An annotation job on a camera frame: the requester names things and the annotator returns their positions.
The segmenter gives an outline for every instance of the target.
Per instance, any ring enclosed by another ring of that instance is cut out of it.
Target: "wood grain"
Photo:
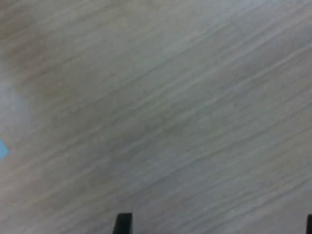
[[[299,234],[309,0],[1,0],[4,234]]]

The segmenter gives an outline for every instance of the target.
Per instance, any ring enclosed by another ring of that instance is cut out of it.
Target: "blue object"
[[[5,146],[2,140],[0,140],[0,159],[6,157],[9,154],[8,148]]]

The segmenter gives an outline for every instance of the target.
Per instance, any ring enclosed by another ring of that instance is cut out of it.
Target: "light blue corner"
[[[5,146],[2,140],[0,140],[0,159],[6,157],[9,154],[8,148]]]

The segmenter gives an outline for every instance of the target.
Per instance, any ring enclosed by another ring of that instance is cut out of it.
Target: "wooden surface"
[[[0,232],[303,234],[309,0],[1,0]]]

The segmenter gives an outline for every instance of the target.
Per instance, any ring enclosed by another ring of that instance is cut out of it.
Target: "black object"
[[[132,234],[132,213],[117,215],[113,234]]]
[[[312,234],[312,214],[308,215],[307,218],[307,234]]]

